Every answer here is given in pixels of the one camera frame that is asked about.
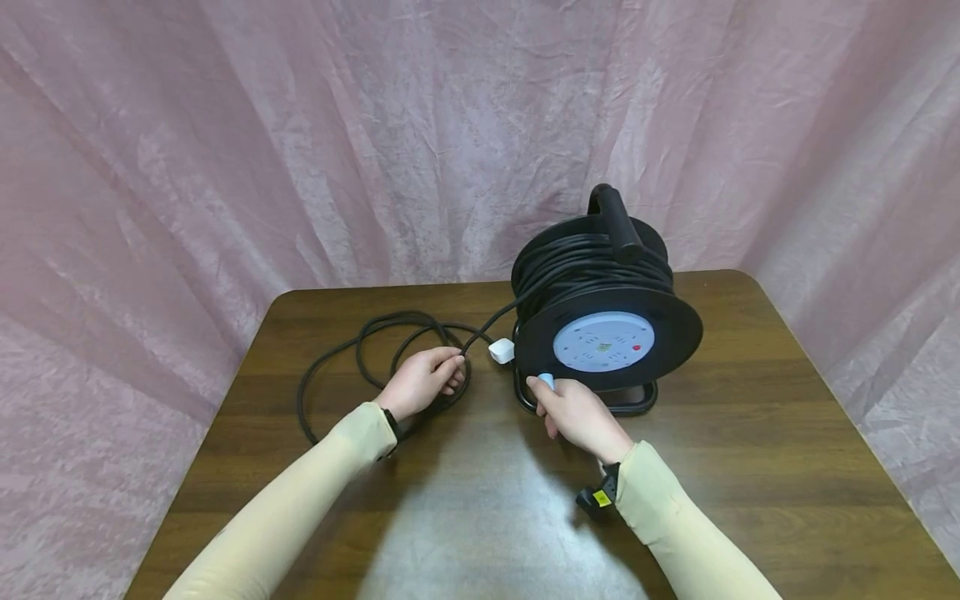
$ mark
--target pink curtain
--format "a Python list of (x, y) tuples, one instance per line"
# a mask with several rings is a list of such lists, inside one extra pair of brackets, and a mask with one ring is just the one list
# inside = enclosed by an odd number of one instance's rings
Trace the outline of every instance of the pink curtain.
[(960, 565), (960, 3), (2, 6), (11, 597), (123, 593), (274, 297), (505, 278), (601, 180), (757, 277)]

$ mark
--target white plug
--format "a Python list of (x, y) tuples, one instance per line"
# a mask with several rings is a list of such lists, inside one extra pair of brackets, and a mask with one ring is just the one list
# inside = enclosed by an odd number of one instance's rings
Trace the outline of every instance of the white plug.
[(490, 356), (500, 365), (506, 365), (514, 360), (514, 343), (507, 338), (500, 338), (490, 344)]

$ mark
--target wooden table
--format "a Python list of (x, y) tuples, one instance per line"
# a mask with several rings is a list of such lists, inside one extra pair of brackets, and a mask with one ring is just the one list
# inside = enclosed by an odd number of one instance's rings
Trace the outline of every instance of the wooden table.
[[(756, 283), (677, 276), (703, 317), (700, 349), (622, 422), (785, 598), (960, 598), (960, 583)], [(481, 324), (506, 283), (309, 290), (270, 308), (128, 598), (158, 598), (308, 445), (294, 415), (305, 367), (368, 318), (418, 308)], [(512, 316), (492, 330), (507, 336)], [(386, 373), (402, 328), (367, 344)], [(424, 340), (423, 347), (432, 344)], [(672, 598), (618, 518), (573, 497), (595, 463), (549, 440), (482, 344), (461, 403), (341, 497), (277, 598)], [(350, 352), (310, 388), (318, 435), (375, 390)]]

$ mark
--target right hand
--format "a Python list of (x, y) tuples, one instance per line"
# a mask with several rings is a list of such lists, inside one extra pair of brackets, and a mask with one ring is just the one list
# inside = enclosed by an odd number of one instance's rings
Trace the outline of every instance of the right hand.
[(556, 392), (543, 380), (527, 377), (527, 386), (537, 397), (537, 415), (545, 417), (547, 435), (553, 439), (563, 434), (604, 465), (621, 462), (634, 441), (603, 400), (574, 379), (557, 379), (555, 385)]

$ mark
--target forearm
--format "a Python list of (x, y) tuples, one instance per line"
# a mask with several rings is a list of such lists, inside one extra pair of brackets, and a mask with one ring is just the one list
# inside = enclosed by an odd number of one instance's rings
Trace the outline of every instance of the forearm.
[(383, 411), (360, 405), (237, 513), (164, 599), (269, 598), (347, 483), (395, 444)]
[(616, 507), (657, 558), (679, 600), (780, 598), (649, 444), (635, 445), (620, 465)]

